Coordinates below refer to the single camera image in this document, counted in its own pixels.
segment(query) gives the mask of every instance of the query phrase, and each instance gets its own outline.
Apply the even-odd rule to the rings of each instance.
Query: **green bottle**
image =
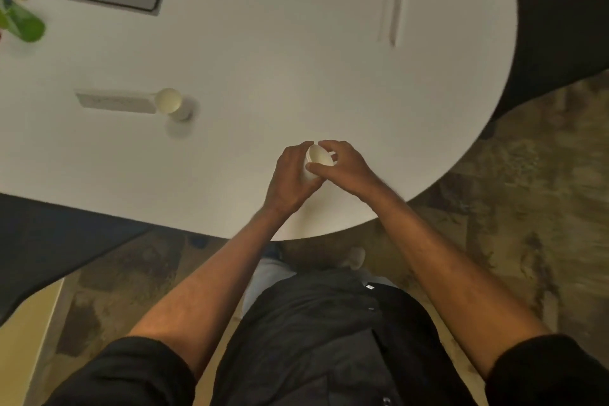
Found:
[[[44,34],[40,18],[13,0],[0,0],[0,29],[6,29],[25,42],[35,42]]]

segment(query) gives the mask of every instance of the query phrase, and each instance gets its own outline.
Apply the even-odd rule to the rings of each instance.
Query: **hand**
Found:
[[[306,181],[303,164],[307,149],[313,141],[305,141],[297,147],[287,147],[277,160],[275,173],[270,181],[263,208],[272,209],[289,217],[324,183],[323,178]]]
[[[319,145],[327,151],[334,151],[332,158],[336,165],[328,166],[309,163],[309,172],[330,180],[348,193],[354,194],[363,202],[369,202],[378,188],[387,188],[385,183],[368,167],[362,155],[346,141],[325,140]]]

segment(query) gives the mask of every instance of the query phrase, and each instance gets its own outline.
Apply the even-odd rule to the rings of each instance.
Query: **person's right hand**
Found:
[[[336,165],[329,166],[310,162],[306,169],[330,180],[348,193],[354,194],[364,202],[368,202],[378,188],[385,187],[385,183],[368,167],[362,155],[346,141],[324,140],[319,145],[326,151],[336,154],[332,158]]]

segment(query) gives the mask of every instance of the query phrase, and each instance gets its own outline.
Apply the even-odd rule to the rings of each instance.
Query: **light blue jeans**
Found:
[[[385,284],[387,286],[397,287],[389,279],[382,276],[373,276],[365,268],[360,268],[353,272],[363,285],[368,283]],[[252,280],[246,289],[246,293],[243,296],[243,308],[241,310],[241,317],[243,317],[247,310],[249,310],[253,303],[256,301],[258,296],[263,293],[265,289],[268,289],[273,284],[287,278],[291,278],[296,274],[289,265],[284,262],[280,262],[275,259],[263,258],[254,271]]]

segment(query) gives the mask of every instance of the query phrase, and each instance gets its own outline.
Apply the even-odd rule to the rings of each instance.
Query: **paper cup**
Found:
[[[314,180],[318,177],[318,175],[315,175],[306,169],[306,165],[309,162],[316,162],[317,164],[323,165],[334,165],[334,161],[332,160],[332,156],[329,152],[319,145],[312,145],[307,150],[306,157],[304,158],[303,176],[306,180]]]
[[[158,92],[154,102],[159,112],[167,114],[175,121],[187,120],[193,114],[188,101],[174,88],[164,88]]]

